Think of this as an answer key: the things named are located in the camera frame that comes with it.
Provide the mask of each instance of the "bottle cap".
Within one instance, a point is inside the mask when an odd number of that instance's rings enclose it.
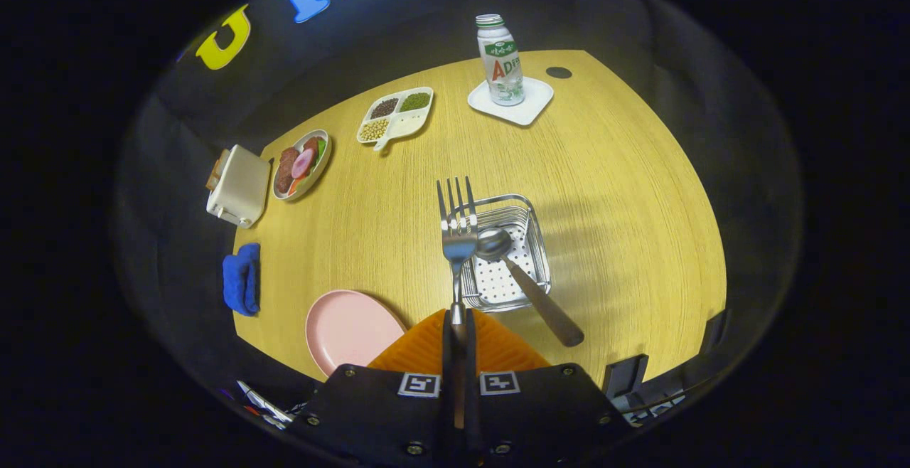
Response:
[[[503,17],[498,14],[479,14],[475,18],[475,22],[478,27],[495,27],[497,25],[505,25]]]

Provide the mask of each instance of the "fork tines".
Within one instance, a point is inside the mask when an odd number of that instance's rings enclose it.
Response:
[[[449,212],[446,212],[445,199],[442,196],[442,186],[439,180],[436,180],[436,193],[439,199],[439,216],[441,216],[441,225],[443,230],[449,234],[473,233],[477,235],[477,210],[474,205],[474,192],[471,190],[471,180],[468,176],[464,177],[465,192],[467,193],[468,205],[467,210],[464,200],[461,197],[461,185],[459,185],[458,176],[455,177],[455,195],[452,195],[451,179],[446,179],[446,189],[449,192]],[[458,196],[458,208],[455,206],[454,197]]]

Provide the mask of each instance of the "pink plate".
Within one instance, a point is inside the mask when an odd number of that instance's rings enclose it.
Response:
[[[328,376],[338,365],[365,366],[404,334],[389,309],[353,290],[332,290],[306,314],[306,347]]]

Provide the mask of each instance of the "wire basket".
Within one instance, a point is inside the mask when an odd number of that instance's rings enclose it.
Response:
[[[513,238],[513,247],[507,257],[527,272],[540,289],[550,293],[550,266],[543,247],[540,224],[533,205],[525,196],[516,193],[476,200],[476,208],[508,201],[519,201],[523,206],[498,206],[478,212],[479,231],[503,228]],[[461,270],[462,299],[471,308],[482,312],[507,312],[530,306],[530,302],[501,261],[487,262],[474,255]]]

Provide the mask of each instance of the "black background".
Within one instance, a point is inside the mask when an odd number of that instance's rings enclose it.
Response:
[[[23,409],[4,419],[16,464],[315,465],[186,377],[141,331],[107,264],[102,232],[120,134],[159,69],[233,1],[13,1],[10,89],[13,111],[25,112],[9,125],[23,135],[9,158],[9,180],[23,184],[14,221],[42,221],[11,230],[25,262],[14,276],[37,276],[16,285],[27,293],[7,296],[14,309],[25,305],[6,332],[14,341],[6,377]],[[889,337],[906,324],[896,303],[906,290],[887,284],[907,216],[897,205],[907,187],[897,154],[907,137],[897,109],[907,63],[897,50],[900,0],[670,1],[778,98],[805,169],[805,259],[793,296],[745,364],[616,461],[906,462],[898,393],[910,387],[898,371],[906,341]],[[781,33],[800,41],[779,43]],[[55,158],[61,140],[71,149]],[[52,177],[58,192],[35,185]]]

